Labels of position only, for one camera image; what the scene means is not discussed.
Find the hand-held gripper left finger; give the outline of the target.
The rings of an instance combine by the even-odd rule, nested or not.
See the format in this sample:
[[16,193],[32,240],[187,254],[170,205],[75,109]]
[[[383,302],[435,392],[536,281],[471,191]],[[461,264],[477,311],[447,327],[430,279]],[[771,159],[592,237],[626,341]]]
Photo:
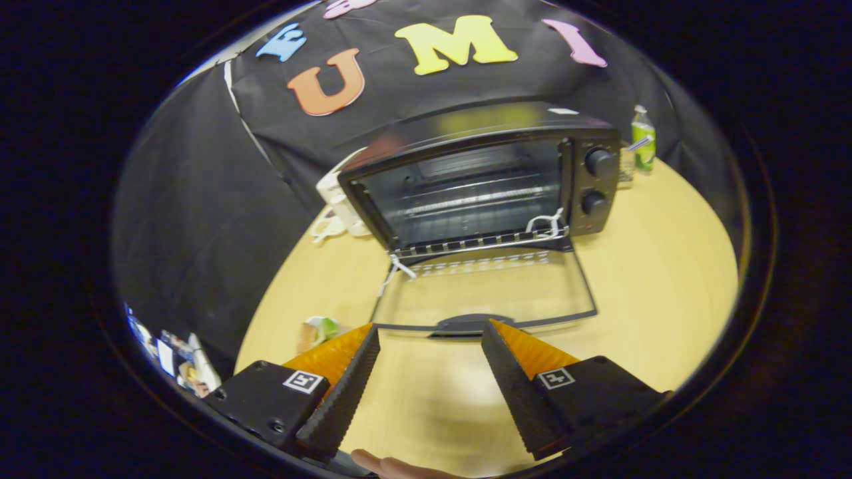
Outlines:
[[281,365],[252,362],[204,403],[273,448],[329,462],[349,430],[381,350],[368,323]]

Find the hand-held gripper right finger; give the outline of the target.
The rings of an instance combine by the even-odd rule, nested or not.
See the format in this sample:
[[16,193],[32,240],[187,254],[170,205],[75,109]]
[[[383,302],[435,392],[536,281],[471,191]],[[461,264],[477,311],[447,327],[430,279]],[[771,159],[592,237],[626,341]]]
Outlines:
[[495,319],[484,326],[481,346],[535,460],[588,454],[623,436],[670,395],[608,357],[572,357]]

